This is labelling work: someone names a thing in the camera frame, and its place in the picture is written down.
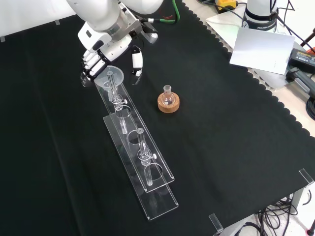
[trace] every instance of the acrylic stand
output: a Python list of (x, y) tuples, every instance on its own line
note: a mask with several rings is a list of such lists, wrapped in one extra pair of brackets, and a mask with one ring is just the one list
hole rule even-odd
[(170, 169), (129, 97), (123, 72), (108, 66), (95, 79), (96, 87), (110, 115), (107, 129), (125, 166), (140, 204), (149, 220), (178, 207), (168, 184), (174, 181)]

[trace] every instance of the black fabric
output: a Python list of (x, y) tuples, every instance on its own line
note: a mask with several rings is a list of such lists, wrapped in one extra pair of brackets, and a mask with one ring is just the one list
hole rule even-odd
[[(300, 169), (315, 177), (314, 139), (178, 7), (181, 20), (156, 25), (158, 42), (144, 43), (139, 85), (129, 83), (130, 52), (115, 65), (175, 176), (179, 207), (144, 217), (102, 100), (81, 86), (83, 21), (75, 16), (0, 44), (1, 235), (208, 236), (210, 214), (227, 227), (305, 186)], [(157, 108), (166, 84), (181, 98), (174, 114)]]

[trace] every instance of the robotic hand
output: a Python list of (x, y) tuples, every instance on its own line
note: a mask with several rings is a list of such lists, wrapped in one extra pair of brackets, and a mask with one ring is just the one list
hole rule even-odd
[(67, 0), (85, 24), (78, 36), (87, 49), (82, 57), (82, 84), (89, 86), (94, 79), (125, 51), (132, 50), (135, 84), (142, 74), (143, 58), (132, 38), (142, 34), (150, 43), (158, 39), (149, 23), (141, 23), (126, 7), (140, 13), (151, 14), (158, 10), (163, 0)]

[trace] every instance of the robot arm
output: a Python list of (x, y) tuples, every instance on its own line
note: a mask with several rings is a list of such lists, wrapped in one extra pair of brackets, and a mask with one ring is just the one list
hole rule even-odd
[(141, 14), (158, 10), (163, 0), (67, 0), (77, 15), (86, 21), (78, 36), (87, 49), (82, 59), (83, 85), (92, 82), (111, 62), (126, 50), (132, 50), (134, 70), (132, 74), (139, 81), (142, 74), (141, 50), (132, 45), (132, 37), (142, 34), (150, 43), (158, 35), (156, 31), (144, 32), (142, 25), (126, 5)]
[(243, 27), (273, 32), (276, 28), (277, 0), (248, 0)]

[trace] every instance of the white sheet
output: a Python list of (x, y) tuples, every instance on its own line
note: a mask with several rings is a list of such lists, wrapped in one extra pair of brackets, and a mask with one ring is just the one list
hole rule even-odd
[[(286, 24), (295, 31), (300, 37), (307, 38), (315, 27), (314, 25), (314, 7), (315, 0), (291, 0), (296, 11), (287, 11), (285, 22)], [(278, 0), (278, 7), (286, 7), (287, 0)], [(240, 16), (244, 15), (245, 6), (238, 6), (234, 10)], [(284, 18), (285, 10), (279, 10), (279, 16)], [(242, 25), (242, 20), (232, 14), (231, 12), (225, 12), (222, 14), (209, 17), (207, 20), (208, 25), (210, 25), (224, 40), (227, 44), (234, 48), (236, 36), (239, 27)], [(287, 30), (278, 22), (277, 32), (288, 34)], [(295, 41), (301, 44), (301, 40), (296, 38)], [(310, 41), (310, 45), (315, 47), (315, 38)]]
[(231, 64), (285, 74), (294, 36), (239, 28)]

